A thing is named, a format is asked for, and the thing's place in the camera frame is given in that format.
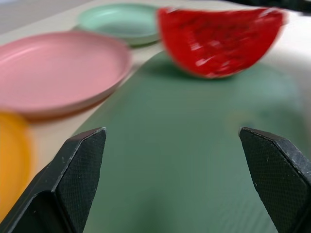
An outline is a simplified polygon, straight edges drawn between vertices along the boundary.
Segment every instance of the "watermelon slice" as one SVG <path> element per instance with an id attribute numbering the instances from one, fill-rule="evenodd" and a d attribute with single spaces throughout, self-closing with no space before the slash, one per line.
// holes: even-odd
<path id="1" fill-rule="evenodd" d="M 276 8 L 221 12 L 160 8 L 158 21 L 172 59 L 186 71 L 213 79 L 257 62 L 280 32 L 284 13 Z"/>

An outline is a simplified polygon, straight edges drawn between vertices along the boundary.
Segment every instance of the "yellow plate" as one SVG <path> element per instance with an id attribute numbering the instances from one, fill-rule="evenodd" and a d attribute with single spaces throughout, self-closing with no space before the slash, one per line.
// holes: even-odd
<path id="1" fill-rule="evenodd" d="M 0 222 L 32 178 L 30 129 L 21 117 L 0 112 Z"/>

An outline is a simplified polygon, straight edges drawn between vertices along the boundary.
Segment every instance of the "toy watermelon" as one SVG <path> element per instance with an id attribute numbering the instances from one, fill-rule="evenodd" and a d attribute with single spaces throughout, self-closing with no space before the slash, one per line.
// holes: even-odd
<path id="1" fill-rule="evenodd" d="M 207 12 L 160 8 L 159 28 L 172 59 L 208 79 L 240 72 L 271 47 L 284 13 L 276 8 Z"/>

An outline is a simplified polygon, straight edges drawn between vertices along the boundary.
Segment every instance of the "white table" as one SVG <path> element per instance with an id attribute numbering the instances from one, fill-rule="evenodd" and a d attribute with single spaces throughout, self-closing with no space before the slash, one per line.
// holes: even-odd
<path id="1" fill-rule="evenodd" d="M 0 44 L 33 34 L 70 30 L 76 26 L 76 17 L 82 11 L 112 2 L 146 3 L 146 1 L 143 0 L 94 0 L 47 19 L 3 34 L 0 36 Z M 209 10 L 250 8 L 249 6 L 215 0 L 149 0 L 148 3 L 158 6 L 183 6 Z M 274 67 L 282 68 L 296 77 L 304 91 L 304 97 L 306 100 L 305 105 L 311 106 L 311 80 L 309 78 L 309 73 L 311 73 L 311 19 L 300 15 L 300 13 L 289 11 L 289 23 L 286 26 L 284 33 L 262 61 Z M 162 48 L 160 44 L 134 49 L 134 66 L 131 74 L 145 61 L 161 50 Z M 64 141 L 69 138 L 79 126 L 94 111 L 96 111 L 96 109 L 98 109 L 98 107 L 99 106 L 96 106 L 67 118 L 32 125 L 37 153 L 36 173 L 55 156 Z M 306 109 L 309 115 L 309 113 L 311 113 L 311 107 L 307 107 Z M 307 119 L 307 121 L 308 125 L 311 126 L 311 119 Z"/>

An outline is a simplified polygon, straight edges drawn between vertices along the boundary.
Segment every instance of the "mint green plate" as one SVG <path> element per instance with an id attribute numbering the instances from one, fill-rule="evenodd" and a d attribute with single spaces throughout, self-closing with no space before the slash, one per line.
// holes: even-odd
<path id="1" fill-rule="evenodd" d="M 309 141 L 291 77 L 258 63 L 195 79 L 165 53 L 145 63 L 81 126 L 106 126 L 84 233 L 277 233 L 238 137 L 248 126 Z"/>
<path id="2" fill-rule="evenodd" d="M 159 39 L 157 8 L 151 5 L 123 3 L 89 9 L 78 18 L 79 28 L 108 34 L 129 45 L 143 45 Z"/>

